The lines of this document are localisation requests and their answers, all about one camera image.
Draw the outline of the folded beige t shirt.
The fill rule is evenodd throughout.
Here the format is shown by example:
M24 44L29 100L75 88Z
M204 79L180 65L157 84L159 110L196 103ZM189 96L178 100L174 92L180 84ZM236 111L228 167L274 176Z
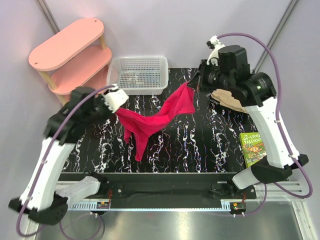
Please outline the folded beige t shirt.
M232 96L232 93L230 91L217 89L211 93L211 97L214 100L218 101L219 104L223 107L245 114L248 113L246 109L241 105L240 101Z

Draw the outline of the green treehouse book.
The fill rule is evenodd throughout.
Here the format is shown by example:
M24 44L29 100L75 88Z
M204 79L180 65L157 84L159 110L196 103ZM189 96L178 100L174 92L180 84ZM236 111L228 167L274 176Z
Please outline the green treehouse book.
M245 132L239 135L245 166L257 163L267 155L265 145L258 132Z

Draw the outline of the pink three-tier shelf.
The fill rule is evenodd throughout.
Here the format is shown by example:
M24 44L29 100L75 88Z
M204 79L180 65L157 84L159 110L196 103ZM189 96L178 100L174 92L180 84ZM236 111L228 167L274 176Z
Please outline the pink three-tier shelf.
M69 101L76 87L100 89L106 86L112 51L107 47L104 30L99 19L82 18L30 53L29 64L62 104Z

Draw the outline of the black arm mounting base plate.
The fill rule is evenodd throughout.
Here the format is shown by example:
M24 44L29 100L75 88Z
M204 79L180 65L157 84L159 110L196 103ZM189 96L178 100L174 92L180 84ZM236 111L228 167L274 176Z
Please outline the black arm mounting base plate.
M237 190L232 184L234 173L93 173L102 180L95 197L111 192L113 198L147 195L196 195L213 199L247 199L257 197L251 185Z

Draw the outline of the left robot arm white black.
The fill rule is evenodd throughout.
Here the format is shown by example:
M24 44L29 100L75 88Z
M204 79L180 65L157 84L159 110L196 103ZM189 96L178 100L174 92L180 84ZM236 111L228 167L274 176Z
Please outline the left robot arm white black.
M115 84L99 90L74 89L69 102L48 119L36 168L21 196L9 201L9 208L38 224L54 226L75 202L93 195L103 198L108 193L108 179L98 173L88 173L61 190L56 190L56 184L87 126L98 118L114 116L127 100Z

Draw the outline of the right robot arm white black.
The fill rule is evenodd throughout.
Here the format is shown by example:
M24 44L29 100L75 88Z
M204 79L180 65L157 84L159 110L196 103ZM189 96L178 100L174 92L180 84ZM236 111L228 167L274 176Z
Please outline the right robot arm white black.
M263 72L251 73L247 51L239 45L211 44L212 53L202 60L188 86L201 91L226 90L239 100L252 118L266 150L257 163L233 176L228 195L239 198L245 188L256 183L270 184L286 180L298 166L309 159L300 154L288 138L286 128L279 129L282 117L276 113L277 93L271 78Z

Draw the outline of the red t shirt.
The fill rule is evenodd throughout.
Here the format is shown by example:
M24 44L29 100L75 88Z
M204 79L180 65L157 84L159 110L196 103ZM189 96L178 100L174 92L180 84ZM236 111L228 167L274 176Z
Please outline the red t shirt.
M153 116L143 116L134 111L120 108L116 115L124 127L124 140L129 142L131 135L136 144L135 160L140 162L147 147L149 137L165 128L177 115L193 114L195 91L182 84L163 103L160 111Z

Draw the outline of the white perforated plastic basket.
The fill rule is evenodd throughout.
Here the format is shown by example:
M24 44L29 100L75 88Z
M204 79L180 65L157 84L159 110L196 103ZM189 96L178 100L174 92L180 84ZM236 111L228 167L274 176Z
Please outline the white perforated plastic basket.
M164 56L125 56L110 61L106 84L117 84L127 95L160 95L169 82Z

